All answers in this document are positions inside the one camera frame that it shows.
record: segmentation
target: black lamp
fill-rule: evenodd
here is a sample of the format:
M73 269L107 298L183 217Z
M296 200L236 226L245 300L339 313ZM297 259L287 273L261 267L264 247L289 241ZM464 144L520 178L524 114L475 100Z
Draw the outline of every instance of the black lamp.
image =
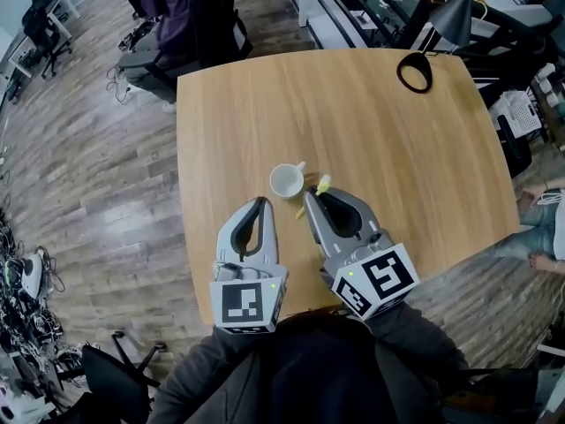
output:
M452 44L462 47L471 42L471 6L473 0L449 0L430 14L430 23L433 29L442 38ZM402 69L406 66L420 71L426 79L426 87L415 88L404 79ZM400 81L415 93L427 93L432 87L432 67L426 58L426 49L423 52L414 52L406 56L396 67L396 74Z

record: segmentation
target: yellow object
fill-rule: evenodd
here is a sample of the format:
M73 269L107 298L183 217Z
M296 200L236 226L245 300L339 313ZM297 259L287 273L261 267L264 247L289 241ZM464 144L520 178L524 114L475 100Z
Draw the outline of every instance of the yellow object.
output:
M317 190L316 190L316 196L320 196L322 193L324 193L328 190L331 180L332 180L332 178L328 174L324 174L321 177L320 183L318 184L318 187L317 187ZM302 218L305 213L306 213L306 210L304 209L304 206L302 206L297 213L297 220L300 220L300 218Z

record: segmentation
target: table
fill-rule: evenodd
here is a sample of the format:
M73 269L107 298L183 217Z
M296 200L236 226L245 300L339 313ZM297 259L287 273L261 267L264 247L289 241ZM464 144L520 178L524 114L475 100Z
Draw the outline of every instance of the table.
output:
M366 201L403 242L420 278L518 231L508 168L485 104L459 57L430 57L433 88L396 77L408 53L314 50L260 57L178 80L178 175L192 280L204 323L218 231L256 196L273 203L279 262L289 271L282 315L333 306L301 199L269 188L279 163Z
M60 3L64 3L65 7L67 8L67 11L70 11L74 17L76 17L77 19L80 19L80 13L77 11L77 9L74 7L74 5L71 3L71 0L53 0L45 9L46 13L47 13L47 17L51 20L51 22L53 22L56 27L59 29L59 31L67 38L67 39L71 39L72 38L72 34L69 32L69 30L67 30L65 28L65 26L63 25L63 23L57 18L57 16L55 15L55 9L57 8L57 6ZM4 55L5 57L8 58L8 62L10 62L16 69L18 69L19 71L21 71L24 75L26 75L28 78L32 78L32 73L26 69L24 66L22 66L18 60L14 59L14 57L16 56L16 54L19 52L19 50L21 49L21 47L24 45L24 43L26 41L29 41L29 38L24 34L23 28L16 34L16 36L14 36L13 41L10 44L10 47L8 48L8 50L6 51L6 54Z

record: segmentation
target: white mug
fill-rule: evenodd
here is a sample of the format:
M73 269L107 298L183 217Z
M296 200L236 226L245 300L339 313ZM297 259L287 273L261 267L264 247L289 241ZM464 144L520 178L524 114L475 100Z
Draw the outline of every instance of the white mug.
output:
M271 190L279 198L288 200L298 195L304 186L304 168L306 162L300 162L298 165L290 163L282 163L275 166L271 171Z

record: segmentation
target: wooden floor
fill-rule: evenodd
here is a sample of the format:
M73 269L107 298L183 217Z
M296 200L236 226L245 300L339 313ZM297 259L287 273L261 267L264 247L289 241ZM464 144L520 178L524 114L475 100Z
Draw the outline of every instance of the wooden floor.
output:
M237 7L255 56L315 47L290 0L237 0ZM151 95L121 105L105 89L117 42L134 26L128 3L90 0L80 10L60 73L34 80L0 118L3 168L11 171L2 192L11 195L8 217L26 253L42 245L56 256L66 291L49 303L68 342L109 348L115 329L141 351L163 340L162 376L210 331L200 324L185 253L175 117ZM546 174L537 168L532 174ZM518 261L477 258L420 286L411 303L472 365L499 366L531 349L562 284Z

